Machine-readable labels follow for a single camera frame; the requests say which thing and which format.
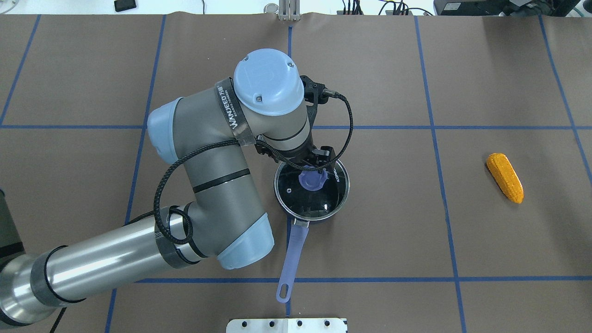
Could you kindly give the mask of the glass pot lid blue knob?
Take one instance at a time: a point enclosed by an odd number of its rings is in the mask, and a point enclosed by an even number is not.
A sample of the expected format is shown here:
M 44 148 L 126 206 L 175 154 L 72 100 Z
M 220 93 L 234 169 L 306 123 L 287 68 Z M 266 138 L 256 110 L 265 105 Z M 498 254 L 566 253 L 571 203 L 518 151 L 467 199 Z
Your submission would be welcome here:
M 317 222 L 342 209 L 349 196 L 350 178 L 340 160 L 321 171 L 314 171 L 308 165 L 300 170 L 283 162 L 275 173 L 273 189 L 288 214 Z

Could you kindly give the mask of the yellow plastic corn cob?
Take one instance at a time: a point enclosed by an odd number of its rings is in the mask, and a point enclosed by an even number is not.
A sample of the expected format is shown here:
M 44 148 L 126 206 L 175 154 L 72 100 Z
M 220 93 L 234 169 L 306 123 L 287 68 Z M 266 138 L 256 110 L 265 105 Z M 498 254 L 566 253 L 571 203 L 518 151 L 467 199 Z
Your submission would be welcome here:
M 524 188 L 509 158 L 502 153 L 492 153 L 486 159 L 487 169 L 501 192 L 513 203 L 524 201 Z

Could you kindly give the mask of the dark blue saucepan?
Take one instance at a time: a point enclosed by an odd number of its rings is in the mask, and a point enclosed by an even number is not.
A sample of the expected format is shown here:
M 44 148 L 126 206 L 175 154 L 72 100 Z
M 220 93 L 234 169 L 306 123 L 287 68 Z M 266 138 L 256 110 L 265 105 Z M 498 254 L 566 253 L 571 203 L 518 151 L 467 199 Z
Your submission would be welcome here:
M 276 291 L 277 301 L 287 303 L 310 225 L 327 221 L 342 209 L 349 195 L 350 178 L 340 160 L 321 171 L 309 165 L 300 170 L 283 162 L 275 173 L 273 189 L 290 218 L 287 252 Z

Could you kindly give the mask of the small black device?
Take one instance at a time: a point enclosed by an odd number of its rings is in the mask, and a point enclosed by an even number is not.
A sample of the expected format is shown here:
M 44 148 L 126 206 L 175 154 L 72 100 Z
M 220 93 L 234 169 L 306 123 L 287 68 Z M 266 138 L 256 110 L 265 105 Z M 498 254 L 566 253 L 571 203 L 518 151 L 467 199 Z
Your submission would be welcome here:
M 124 12 L 137 8 L 137 3 L 136 0 L 114 0 L 113 6 L 116 12 Z

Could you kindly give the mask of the aluminium frame post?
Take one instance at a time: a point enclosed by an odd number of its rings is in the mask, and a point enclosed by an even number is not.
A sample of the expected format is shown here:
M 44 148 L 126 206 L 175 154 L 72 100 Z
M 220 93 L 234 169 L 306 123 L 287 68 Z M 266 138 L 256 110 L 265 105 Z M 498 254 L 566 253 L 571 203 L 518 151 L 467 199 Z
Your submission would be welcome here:
M 300 21 L 300 9 L 300 0 L 279 0 L 277 13 L 279 21 Z

